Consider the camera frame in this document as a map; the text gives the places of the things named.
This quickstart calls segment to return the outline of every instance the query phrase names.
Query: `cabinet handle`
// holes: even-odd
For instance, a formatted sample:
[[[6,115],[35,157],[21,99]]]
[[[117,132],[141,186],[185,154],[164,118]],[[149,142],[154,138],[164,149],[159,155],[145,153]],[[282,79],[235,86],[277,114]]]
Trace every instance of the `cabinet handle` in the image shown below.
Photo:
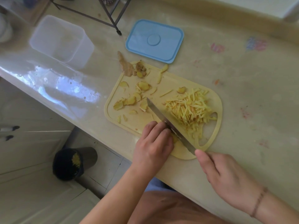
[[[3,136],[0,137],[0,142],[7,142],[8,140],[12,139],[14,136],[13,135],[7,135],[7,136]]]
[[[15,131],[19,129],[20,126],[13,126],[13,127],[1,127],[0,132],[9,132],[9,131]]]

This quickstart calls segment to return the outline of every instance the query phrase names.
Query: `hand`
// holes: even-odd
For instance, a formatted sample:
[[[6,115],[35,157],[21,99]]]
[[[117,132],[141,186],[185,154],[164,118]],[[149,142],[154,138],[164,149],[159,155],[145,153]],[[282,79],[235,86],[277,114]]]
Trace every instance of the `hand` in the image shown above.
[[[215,192],[228,204],[251,214],[263,191],[230,155],[196,150],[195,155]]]
[[[132,168],[150,181],[162,168],[174,148],[171,132],[164,122],[147,124],[137,141]]]

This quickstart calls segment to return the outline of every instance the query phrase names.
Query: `person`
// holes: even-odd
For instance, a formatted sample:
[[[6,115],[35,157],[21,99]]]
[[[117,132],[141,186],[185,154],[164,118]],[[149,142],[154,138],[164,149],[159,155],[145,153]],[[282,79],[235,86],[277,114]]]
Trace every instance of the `person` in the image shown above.
[[[173,148],[165,123],[147,124],[129,169],[80,224],[228,223],[170,187],[144,192]],[[232,156],[201,150],[195,155],[215,192],[234,208],[264,224],[299,223],[298,212],[267,191]]]

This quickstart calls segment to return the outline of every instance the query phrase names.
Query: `metal stand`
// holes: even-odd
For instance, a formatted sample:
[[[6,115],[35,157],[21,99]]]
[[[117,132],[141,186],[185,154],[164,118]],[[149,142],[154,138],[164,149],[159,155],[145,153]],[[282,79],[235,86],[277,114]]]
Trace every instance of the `metal stand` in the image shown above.
[[[99,19],[97,19],[97,18],[95,18],[95,17],[86,15],[86,14],[84,14],[84,13],[82,13],[82,12],[78,12],[78,11],[76,11],[76,10],[70,9],[70,8],[65,7],[65,6],[63,6],[63,5],[57,4],[57,3],[54,2],[54,0],[50,0],[50,1],[51,1],[51,2],[52,2],[52,3],[53,3],[59,10],[60,10],[60,8],[63,8],[63,9],[69,10],[69,11],[71,11],[71,12],[75,12],[75,13],[77,13],[77,14],[80,14],[80,15],[82,15],[82,16],[85,16],[85,17],[87,17],[87,18],[90,18],[90,19],[92,19],[92,20],[98,21],[98,22],[100,22],[100,23],[106,24],[106,25],[108,25],[108,26],[114,27],[114,28],[116,29],[116,32],[117,32],[119,35],[121,35],[121,31],[118,29],[118,27],[117,27],[117,23],[118,23],[119,20],[121,19],[123,13],[125,12],[125,10],[126,10],[126,8],[128,7],[128,5],[129,5],[129,3],[130,3],[131,0],[127,0],[127,2],[125,3],[124,7],[122,8],[121,12],[119,13],[119,15],[118,15],[118,17],[117,17],[117,19],[116,19],[115,21],[112,19],[112,14],[113,14],[114,10],[116,9],[116,7],[117,7],[118,3],[120,2],[120,0],[116,0],[116,1],[115,1],[114,6],[113,6],[112,9],[110,10],[110,12],[109,12],[108,9],[106,8],[105,4],[103,3],[103,0],[99,0],[99,3],[100,3],[101,6],[103,7],[105,13],[107,14],[107,16],[108,16],[108,18],[110,19],[110,21],[111,21],[112,24],[107,23],[107,22],[102,21],[102,20],[99,20]]]

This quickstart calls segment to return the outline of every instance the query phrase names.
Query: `beaded bracelet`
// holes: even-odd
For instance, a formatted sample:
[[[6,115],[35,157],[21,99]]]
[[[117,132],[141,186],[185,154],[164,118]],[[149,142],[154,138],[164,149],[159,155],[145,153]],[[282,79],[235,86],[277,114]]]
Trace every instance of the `beaded bracelet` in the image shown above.
[[[257,202],[256,202],[256,205],[255,205],[255,207],[254,207],[254,210],[253,210],[253,212],[252,212],[252,214],[251,214],[251,218],[254,218],[255,217],[255,215],[256,215],[256,212],[257,212],[257,209],[259,208],[259,206],[260,206],[260,203],[261,203],[261,201],[262,201],[262,199],[264,198],[264,196],[265,196],[265,194],[268,192],[268,188],[267,187],[264,187],[264,189],[263,189],[263,191],[261,192],[261,194],[260,194],[260,197],[258,198],[258,200],[257,200]]]

